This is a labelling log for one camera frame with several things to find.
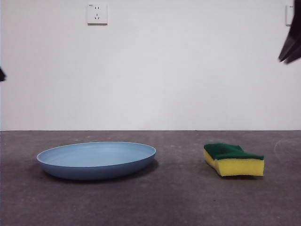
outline electrical outlet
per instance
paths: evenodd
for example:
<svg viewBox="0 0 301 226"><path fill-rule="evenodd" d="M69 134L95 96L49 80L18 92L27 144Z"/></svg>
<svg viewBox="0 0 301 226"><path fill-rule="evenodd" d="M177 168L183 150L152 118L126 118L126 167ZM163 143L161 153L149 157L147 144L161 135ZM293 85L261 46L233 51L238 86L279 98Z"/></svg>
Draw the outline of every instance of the electrical outlet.
<svg viewBox="0 0 301 226"><path fill-rule="evenodd" d="M89 24L108 24L107 4L87 5L87 23Z"/></svg>

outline gray floor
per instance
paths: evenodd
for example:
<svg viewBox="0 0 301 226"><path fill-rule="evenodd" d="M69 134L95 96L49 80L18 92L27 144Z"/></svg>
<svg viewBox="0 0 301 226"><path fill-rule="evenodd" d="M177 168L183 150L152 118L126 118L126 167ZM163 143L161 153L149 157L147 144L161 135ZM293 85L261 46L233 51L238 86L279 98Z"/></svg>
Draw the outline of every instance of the gray floor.
<svg viewBox="0 0 301 226"><path fill-rule="evenodd" d="M300 226L301 131L10 131L1 133L3 226ZM35 159L89 141L156 147L156 160L123 178L54 178ZM264 177L222 178L205 143L265 155Z"/></svg>

